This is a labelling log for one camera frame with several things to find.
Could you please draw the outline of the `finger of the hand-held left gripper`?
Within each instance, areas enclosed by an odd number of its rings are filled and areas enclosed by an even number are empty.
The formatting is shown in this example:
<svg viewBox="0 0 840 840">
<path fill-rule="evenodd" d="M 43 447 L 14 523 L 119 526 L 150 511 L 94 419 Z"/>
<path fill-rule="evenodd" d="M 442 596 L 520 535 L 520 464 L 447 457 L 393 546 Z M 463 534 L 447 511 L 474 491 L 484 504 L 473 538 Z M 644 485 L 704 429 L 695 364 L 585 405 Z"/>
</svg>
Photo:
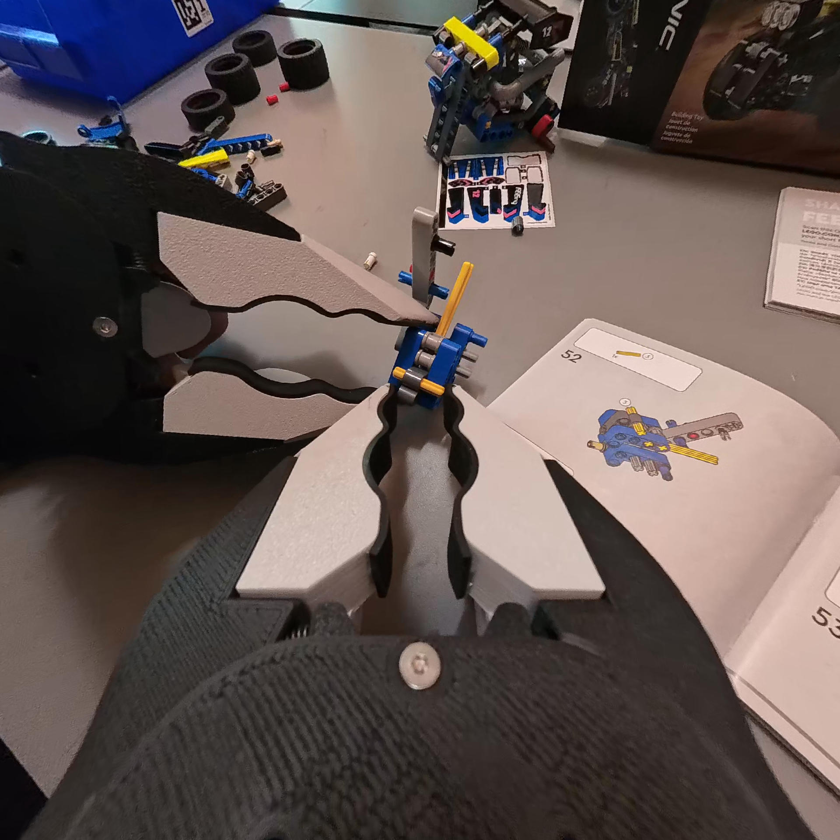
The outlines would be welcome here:
<svg viewBox="0 0 840 840">
<path fill-rule="evenodd" d="M 307 237 L 270 237 L 235 227 L 156 214 L 159 257 L 181 283 L 141 297 L 142 346 L 160 358 L 210 344 L 211 315 L 292 301 L 326 318 L 360 315 L 398 327 L 435 328 L 438 316 Z"/>
<path fill-rule="evenodd" d="M 163 399 L 162 432 L 295 442 L 318 436 L 379 391 L 290 375 L 197 358 Z"/>
</svg>

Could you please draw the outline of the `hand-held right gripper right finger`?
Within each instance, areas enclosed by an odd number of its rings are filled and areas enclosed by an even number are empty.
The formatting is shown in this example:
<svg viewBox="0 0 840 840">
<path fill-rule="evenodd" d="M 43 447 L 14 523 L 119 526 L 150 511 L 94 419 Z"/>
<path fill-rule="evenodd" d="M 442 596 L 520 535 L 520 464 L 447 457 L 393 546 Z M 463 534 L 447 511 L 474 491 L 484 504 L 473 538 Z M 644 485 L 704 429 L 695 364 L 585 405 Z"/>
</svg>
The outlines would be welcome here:
<svg viewBox="0 0 840 840">
<path fill-rule="evenodd" d="M 489 623 L 505 604 L 533 616 L 542 602 L 596 601 L 606 590 L 554 482 L 556 461 L 462 387 L 444 394 L 448 468 L 458 483 L 448 578 Z"/>
</svg>

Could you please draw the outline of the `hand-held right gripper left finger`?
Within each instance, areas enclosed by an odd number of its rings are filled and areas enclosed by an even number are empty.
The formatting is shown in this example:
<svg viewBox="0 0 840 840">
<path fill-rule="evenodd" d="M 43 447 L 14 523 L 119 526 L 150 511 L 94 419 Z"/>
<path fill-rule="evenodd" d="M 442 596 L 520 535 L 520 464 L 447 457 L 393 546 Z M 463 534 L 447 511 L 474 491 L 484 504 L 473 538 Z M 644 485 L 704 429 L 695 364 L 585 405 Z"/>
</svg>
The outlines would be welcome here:
<svg viewBox="0 0 840 840">
<path fill-rule="evenodd" d="M 384 385 L 302 449 L 236 584 L 348 613 L 387 595 L 393 545 L 383 478 L 392 467 L 396 390 Z"/>
</svg>

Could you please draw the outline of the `blue toy brick assembly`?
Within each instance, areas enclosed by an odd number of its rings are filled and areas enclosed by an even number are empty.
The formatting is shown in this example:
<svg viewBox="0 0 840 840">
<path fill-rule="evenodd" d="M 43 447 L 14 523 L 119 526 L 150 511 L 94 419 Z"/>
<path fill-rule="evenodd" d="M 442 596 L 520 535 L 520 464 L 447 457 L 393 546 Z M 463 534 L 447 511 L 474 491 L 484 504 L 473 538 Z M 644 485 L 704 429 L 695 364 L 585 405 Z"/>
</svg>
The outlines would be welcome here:
<svg viewBox="0 0 840 840">
<path fill-rule="evenodd" d="M 400 272 L 398 280 L 410 286 L 413 299 L 427 308 L 435 299 L 446 306 L 451 290 L 435 281 L 437 256 L 452 256 L 454 252 L 455 244 L 438 233 L 438 214 L 419 206 L 413 211 L 413 260 L 408 271 Z M 432 328 L 404 329 L 395 344 L 397 356 L 389 383 L 395 388 L 399 403 L 433 411 L 441 403 L 445 388 L 452 385 L 457 376 L 470 377 L 468 363 L 477 362 L 477 356 L 469 351 L 469 346 L 482 349 L 487 345 L 485 336 L 457 322 L 456 315 L 448 336 L 436 335 L 441 315 L 437 316 Z"/>
</svg>

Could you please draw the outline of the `long yellow toy axle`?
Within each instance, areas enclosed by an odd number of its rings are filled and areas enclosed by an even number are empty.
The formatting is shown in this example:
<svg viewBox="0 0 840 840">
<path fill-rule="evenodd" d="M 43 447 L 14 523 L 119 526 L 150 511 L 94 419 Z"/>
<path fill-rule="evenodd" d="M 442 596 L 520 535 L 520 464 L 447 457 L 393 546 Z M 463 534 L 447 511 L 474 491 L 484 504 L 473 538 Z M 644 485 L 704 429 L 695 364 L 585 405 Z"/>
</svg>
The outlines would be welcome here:
<svg viewBox="0 0 840 840">
<path fill-rule="evenodd" d="M 458 273 L 455 284 L 449 292 L 444 312 L 437 323 L 437 328 L 435 331 L 436 335 L 439 335 L 443 338 L 446 338 L 448 336 L 449 328 L 455 320 L 457 309 L 469 284 L 469 279 L 472 276 L 474 268 L 474 264 L 468 261 L 463 263 L 460 272 Z"/>
</svg>

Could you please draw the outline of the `toy set box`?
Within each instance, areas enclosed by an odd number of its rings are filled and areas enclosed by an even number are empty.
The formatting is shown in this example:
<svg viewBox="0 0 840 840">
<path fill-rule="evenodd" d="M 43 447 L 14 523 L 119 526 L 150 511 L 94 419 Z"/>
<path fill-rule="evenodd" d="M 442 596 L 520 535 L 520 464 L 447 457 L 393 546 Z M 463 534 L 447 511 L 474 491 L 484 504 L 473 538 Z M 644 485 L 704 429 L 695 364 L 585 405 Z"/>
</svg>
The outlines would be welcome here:
<svg viewBox="0 0 840 840">
<path fill-rule="evenodd" d="M 584 2 L 559 127 L 837 177 L 839 2 Z"/>
</svg>

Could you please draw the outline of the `person's left hand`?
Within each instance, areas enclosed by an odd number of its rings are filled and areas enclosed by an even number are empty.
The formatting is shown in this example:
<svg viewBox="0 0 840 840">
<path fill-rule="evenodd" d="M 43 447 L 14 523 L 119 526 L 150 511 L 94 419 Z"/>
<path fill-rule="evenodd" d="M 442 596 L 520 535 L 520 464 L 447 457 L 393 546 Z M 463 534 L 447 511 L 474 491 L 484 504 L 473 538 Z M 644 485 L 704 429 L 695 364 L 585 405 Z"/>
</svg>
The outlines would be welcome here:
<svg viewBox="0 0 840 840">
<path fill-rule="evenodd" d="M 216 342 L 228 328 L 228 313 L 223 310 L 198 309 L 202 315 L 207 316 L 208 330 L 206 334 L 194 344 L 180 350 L 175 354 L 183 359 L 194 359 L 204 352 L 209 346 Z"/>
</svg>

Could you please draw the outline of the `pile of loose toy pieces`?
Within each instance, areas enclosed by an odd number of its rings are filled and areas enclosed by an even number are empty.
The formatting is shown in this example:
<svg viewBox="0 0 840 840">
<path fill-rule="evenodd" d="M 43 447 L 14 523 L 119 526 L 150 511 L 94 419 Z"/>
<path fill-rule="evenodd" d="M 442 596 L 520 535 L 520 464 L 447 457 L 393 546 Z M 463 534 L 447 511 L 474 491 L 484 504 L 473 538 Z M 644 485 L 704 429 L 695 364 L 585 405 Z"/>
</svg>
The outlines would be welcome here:
<svg viewBox="0 0 840 840">
<path fill-rule="evenodd" d="M 77 126 L 78 135 L 88 144 L 139 151 L 124 112 L 115 98 L 108 99 L 114 114 L 102 118 L 96 126 Z M 205 130 L 186 142 L 147 143 L 143 150 L 154 158 L 175 163 L 204 180 L 236 195 L 252 207 L 269 211 L 287 200 L 284 185 L 275 181 L 259 182 L 254 164 L 257 156 L 279 154 L 283 143 L 271 134 L 258 133 L 241 137 L 226 135 L 229 124 L 224 116 L 215 117 Z"/>
</svg>

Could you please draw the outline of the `open instruction booklet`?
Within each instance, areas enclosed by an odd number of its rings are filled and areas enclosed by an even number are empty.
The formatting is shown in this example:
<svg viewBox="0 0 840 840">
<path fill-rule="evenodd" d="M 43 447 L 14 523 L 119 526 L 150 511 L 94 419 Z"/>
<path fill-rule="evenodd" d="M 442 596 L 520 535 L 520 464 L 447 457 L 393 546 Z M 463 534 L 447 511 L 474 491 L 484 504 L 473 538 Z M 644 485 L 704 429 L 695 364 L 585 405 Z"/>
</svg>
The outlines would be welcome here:
<svg viewBox="0 0 840 840">
<path fill-rule="evenodd" d="M 490 409 L 660 562 L 741 702 L 839 785 L 839 443 L 720 364 L 587 319 Z"/>
</svg>

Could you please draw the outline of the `sticker sheet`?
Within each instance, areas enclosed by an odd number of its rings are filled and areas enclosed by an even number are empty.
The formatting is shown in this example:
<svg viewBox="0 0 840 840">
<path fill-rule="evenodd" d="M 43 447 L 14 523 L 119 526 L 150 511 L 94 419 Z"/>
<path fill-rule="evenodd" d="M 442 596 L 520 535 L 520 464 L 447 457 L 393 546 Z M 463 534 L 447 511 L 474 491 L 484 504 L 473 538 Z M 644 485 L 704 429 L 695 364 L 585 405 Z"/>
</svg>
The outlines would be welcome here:
<svg viewBox="0 0 840 840">
<path fill-rule="evenodd" d="M 546 151 L 457 155 L 438 167 L 440 230 L 556 226 Z"/>
</svg>

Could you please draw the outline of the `blue plastic bin with tag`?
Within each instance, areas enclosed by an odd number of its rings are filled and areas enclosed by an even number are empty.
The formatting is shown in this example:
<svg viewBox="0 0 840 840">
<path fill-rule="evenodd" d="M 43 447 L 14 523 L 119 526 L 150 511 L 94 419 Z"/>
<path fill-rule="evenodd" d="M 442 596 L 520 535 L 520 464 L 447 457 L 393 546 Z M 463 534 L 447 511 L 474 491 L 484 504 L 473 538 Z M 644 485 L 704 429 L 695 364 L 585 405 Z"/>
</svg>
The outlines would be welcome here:
<svg viewBox="0 0 840 840">
<path fill-rule="evenodd" d="M 2 1 L 1 59 L 20 78 L 126 102 L 278 1 Z"/>
</svg>

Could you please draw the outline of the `partly built toy car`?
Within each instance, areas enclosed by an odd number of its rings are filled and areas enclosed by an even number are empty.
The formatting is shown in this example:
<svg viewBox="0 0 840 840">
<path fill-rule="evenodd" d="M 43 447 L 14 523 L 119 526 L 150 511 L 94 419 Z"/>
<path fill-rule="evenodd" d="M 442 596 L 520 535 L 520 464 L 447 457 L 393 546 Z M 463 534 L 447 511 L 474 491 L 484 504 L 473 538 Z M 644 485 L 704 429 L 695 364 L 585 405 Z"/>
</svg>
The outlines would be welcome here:
<svg viewBox="0 0 840 840">
<path fill-rule="evenodd" d="M 548 88 L 573 26 L 572 14 L 545 2 L 489 1 L 438 28 L 426 60 L 434 114 L 425 146 L 434 160 L 449 162 L 461 127 L 481 143 L 525 132 L 552 153 L 560 107 Z"/>
</svg>

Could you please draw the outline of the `thick printed leaflet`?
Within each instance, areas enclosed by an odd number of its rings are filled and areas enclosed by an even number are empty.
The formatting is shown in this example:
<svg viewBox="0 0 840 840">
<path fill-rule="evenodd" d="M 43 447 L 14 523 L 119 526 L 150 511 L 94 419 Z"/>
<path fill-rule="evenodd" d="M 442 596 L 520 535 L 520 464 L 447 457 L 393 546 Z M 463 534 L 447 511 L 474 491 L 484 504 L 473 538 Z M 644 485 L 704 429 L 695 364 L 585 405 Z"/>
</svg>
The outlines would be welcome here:
<svg viewBox="0 0 840 840">
<path fill-rule="evenodd" d="M 763 305 L 839 323 L 839 194 L 786 187 L 776 210 Z"/>
</svg>

